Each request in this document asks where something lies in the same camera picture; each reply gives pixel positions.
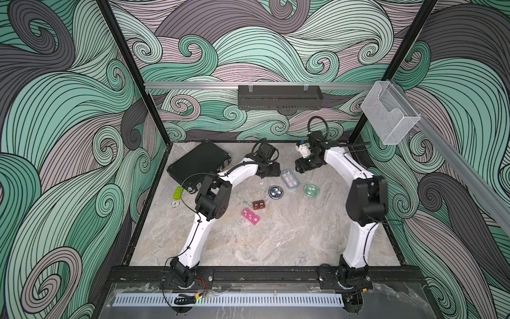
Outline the blue round pillbox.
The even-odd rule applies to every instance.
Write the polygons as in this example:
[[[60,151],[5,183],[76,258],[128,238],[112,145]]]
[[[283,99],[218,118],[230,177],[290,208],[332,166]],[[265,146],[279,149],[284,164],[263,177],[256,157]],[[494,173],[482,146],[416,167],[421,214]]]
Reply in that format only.
[[[268,195],[271,199],[279,200],[284,195],[284,190],[280,186],[270,186]]]

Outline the clear blue rectangular pillbox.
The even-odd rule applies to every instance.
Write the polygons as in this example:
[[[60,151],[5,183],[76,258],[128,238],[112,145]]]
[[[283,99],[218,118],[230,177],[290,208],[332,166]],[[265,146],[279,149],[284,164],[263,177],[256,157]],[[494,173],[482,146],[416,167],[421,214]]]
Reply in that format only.
[[[293,174],[292,170],[283,170],[280,174],[280,177],[289,190],[293,190],[300,186],[300,182]]]

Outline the green round pillbox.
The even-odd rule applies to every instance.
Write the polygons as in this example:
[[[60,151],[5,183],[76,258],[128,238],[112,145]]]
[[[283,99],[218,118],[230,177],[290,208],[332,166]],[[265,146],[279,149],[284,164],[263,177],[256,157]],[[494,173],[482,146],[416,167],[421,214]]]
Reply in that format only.
[[[320,189],[319,187],[308,183],[304,186],[304,194],[309,198],[317,198],[317,196],[320,194]]]

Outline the dark red two-compartment pillbox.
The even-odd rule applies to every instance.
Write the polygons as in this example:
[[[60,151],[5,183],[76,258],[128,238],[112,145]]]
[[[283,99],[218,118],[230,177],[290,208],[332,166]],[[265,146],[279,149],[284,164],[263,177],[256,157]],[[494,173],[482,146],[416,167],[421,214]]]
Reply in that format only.
[[[252,207],[254,210],[261,210],[266,208],[266,203],[264,200],[256,200],[252,202]]]

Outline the pink three-compartment pillbox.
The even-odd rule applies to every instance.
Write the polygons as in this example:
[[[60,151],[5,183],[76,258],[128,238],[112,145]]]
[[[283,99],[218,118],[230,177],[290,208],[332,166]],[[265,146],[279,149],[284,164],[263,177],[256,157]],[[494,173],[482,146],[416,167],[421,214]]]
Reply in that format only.
[[[249,208],[243,209],[241,215],[253,225],[257,225],[260,223],[260,216],[255,214],[255,212],[253,212]]]

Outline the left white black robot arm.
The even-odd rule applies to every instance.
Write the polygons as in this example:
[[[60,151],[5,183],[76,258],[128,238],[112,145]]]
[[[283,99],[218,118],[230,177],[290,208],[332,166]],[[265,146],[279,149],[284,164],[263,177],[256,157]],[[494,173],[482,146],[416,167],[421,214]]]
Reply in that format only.
[[[207,173],[195,198],[195,219],[181,252],[169,260],[173,276],[182,287],[190,287],[197,273],[201,253],[214,223],[228,209],[232,190],[252,176],[278,177],[278,162],[262,163],[244,158],[242,162],[218,174]]]

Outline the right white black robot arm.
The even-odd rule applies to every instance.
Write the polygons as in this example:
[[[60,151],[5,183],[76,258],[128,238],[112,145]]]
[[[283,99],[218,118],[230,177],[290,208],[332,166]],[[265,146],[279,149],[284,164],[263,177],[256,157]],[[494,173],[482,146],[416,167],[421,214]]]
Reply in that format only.
[[[323,148],[301,143],[297,144],[296,150],[300,153],[296,160],[297,172],[304,173],[328,165],[349,186],[345,209],[351,224],[347,246],[339,263],[339,274],[345,282],[358,278],[365,280],[373,238],[387,214],[387,180],[356,162],[345,147]]]

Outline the black hard case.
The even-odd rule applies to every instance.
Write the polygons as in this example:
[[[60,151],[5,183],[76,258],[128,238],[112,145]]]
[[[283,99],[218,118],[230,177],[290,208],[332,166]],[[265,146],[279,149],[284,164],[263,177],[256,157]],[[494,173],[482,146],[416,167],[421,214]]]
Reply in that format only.
[[[202,142],[174,163],[167,172],[189,194],[201,188],[205,173],[218,173],[231,163],[230,154],[212,142]]]

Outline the black wall-mounted tray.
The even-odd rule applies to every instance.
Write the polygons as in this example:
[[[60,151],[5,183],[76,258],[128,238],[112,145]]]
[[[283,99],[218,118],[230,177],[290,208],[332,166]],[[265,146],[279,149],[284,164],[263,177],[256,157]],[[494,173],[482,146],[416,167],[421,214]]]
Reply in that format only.
[[[319,110],[324,96],[312,85],[240,85],[237,91],[241,110]]]

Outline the aluminium wall rail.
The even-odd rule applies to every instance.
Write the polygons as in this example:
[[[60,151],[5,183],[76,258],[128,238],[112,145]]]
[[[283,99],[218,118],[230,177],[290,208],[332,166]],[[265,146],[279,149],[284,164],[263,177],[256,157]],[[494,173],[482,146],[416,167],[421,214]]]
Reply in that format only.
[[[324,90],[370,90],[374,82],[361,83],[361,82],[157,82],[147,81],[144,84],[147,90],[236,90],[239,86],[300,86],[307,89],[310,86],[319,86]]]

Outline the clear plastic wall bin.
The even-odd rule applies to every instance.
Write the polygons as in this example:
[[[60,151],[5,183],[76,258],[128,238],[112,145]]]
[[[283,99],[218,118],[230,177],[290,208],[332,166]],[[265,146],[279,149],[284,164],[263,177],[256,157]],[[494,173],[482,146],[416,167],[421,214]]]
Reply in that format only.
[[[374,83],[361,110],[385,146],[399,144],[421,119],[404,90],[391,81]]]

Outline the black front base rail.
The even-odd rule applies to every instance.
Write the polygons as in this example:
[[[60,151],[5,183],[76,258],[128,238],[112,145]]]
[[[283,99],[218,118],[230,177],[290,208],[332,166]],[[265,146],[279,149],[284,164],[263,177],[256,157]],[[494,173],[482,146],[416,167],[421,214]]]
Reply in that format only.
[[[235,267],[200,266],[192,284],[184,285],[166,267],[114,267],[107,284],[155,284],[164,289],[205,288],[210,291],[235,284],[311,284],[322,290],[353,291],[369,288],[376,283],[419,283],[424,281],[418,267],[369,267],[364,276],[356,276],[348,283],[338,267]]]

